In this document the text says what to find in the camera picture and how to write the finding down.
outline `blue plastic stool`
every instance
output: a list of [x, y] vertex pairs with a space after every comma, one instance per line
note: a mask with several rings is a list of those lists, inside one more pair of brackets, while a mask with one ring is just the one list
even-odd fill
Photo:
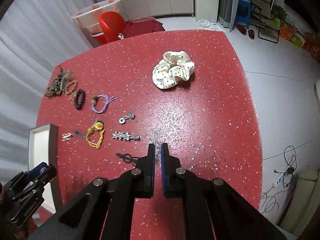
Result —
[[250, 15], [251, 4], [249, 2], [239, 0], [235, 22], [245, 23], [247, 25], [247, 29], [249, 29]]

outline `white curtain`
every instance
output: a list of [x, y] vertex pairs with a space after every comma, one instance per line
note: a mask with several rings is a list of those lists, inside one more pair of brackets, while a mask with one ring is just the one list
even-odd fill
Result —
[[54, 67], [92, 45], [71, 19], [93, 0], [15, 0], [0, 21], [0, 181], [28, 167], [29, 129]]

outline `speckled tabletop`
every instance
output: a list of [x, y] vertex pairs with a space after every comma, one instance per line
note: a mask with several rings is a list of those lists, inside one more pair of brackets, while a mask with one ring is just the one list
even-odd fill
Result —
[[[195, 62], [195, 73], [172, 89], [158, 89], [152, 82], [153, 67], [164, 52], [181, 50]], [[38, 114], [37, 125], [59, 126], [58, 173], [64, 203], [94, 178], [113, 179], [132, 169], [116, 153], [146, 155], [152, 132], [159, 130], [160, 140], [168, 143], [170, 154], [180, 159], [183, 168], [204, 179], [223, 178], [258, 208], [262, 179], [259, 125], [244, 70], [224, 33], [145, 34], [92, 49], [61, 67], [77, 75], [78, 89], [87, 97], [81, 111], [67, 95], [43, 98]], [[52, 79], [58, 70], [56, 67]], [[96, 114], [90, 108], [93, 94], [116, 100], [105, 114]], [[97, 109], [102, 106], [100, 100]], [[128, 111], [139, 122], [119, 124]], [[60, 140], [73, 129], [86, 131], [96, 118], [106, 128], [100, 149], [77, 137]], [[142, 140], [111, 139], [115, 131], [142, 135]], [[162, 190], [157, 165], [154, 197], [136, 200], [131, 239], [185, 239], [182, 201], [164, 199]]]

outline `white floor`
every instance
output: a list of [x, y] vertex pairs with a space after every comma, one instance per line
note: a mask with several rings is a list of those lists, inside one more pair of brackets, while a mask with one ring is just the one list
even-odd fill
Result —
[[[167, 31], [205, 29], [192, 17], [158, 20]], [[257, 109], [263, 152], [262, 192], [267, 192], [278, 178], [274, 170], [285, 171], [287, 167], [282, 153], [289, 145], [296, 148], [295, 174], [308, 167], [320, 168], [320, 114], [314, 91], [320, 64], [290, 42], [282, 38], [278, 44], [261, 40], [257, 29], [252, 29], [254, 40], [236, 29], [224, 30], [240, 59]], [[292, 152], [286, 153], [288, 161]], [[260, 212], [272, 222], [281, 215], [290, 196], [288, 189], [291, 187], [281, 184], [263, 195]]]

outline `red slipper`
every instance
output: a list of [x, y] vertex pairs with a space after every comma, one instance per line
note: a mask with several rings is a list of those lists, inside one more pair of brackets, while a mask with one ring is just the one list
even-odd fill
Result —
[[240, 31], [240, 33], [243, 35], [243, 36], [246, 36], [247, 34], [247, 29], [241, 25], [241, 24], [237, 24], [236, 25], [236, 28], [238, 29], [238, 31]]
[[254, 30], [252, 29], [248, 30], [248, 35], [250, 39], [254, 40]]

